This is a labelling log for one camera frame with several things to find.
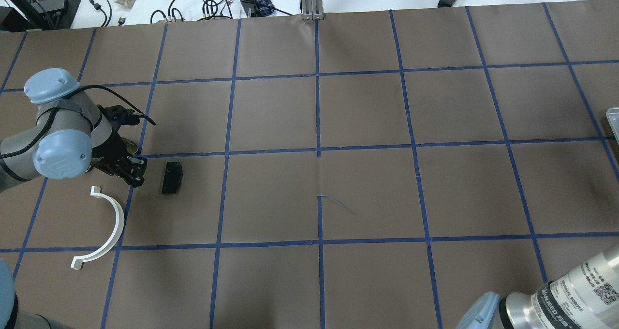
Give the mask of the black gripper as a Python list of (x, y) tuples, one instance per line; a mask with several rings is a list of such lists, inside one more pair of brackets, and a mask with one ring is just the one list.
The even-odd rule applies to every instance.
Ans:
[(122, 138), (109, 138), (91, 152), (91, 165), (110, 176), (123, 179), (133, 188), (145, 182), (147, 159), (129, 153)]

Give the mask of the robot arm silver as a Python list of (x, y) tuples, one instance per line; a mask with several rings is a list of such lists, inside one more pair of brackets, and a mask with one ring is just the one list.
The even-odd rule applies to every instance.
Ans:
[(619, 248), (593, 256), (532, 295), (482, 295), (458, 329), (616, 329), (619, 326)]

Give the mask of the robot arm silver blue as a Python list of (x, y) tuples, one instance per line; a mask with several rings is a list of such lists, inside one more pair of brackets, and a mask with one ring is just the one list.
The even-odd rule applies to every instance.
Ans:
[(147, 159), (130, 153), (118, 133), (141, 120), (154, 125), (137, 106), (108, 87), (82, 86), (59, 67), (31, 76), (24, 93), (37, 107), (36, 124), (1, 141), (2, 192), (39, 176), (77, 178), (89, 168), (134, 188), (144, 184)]

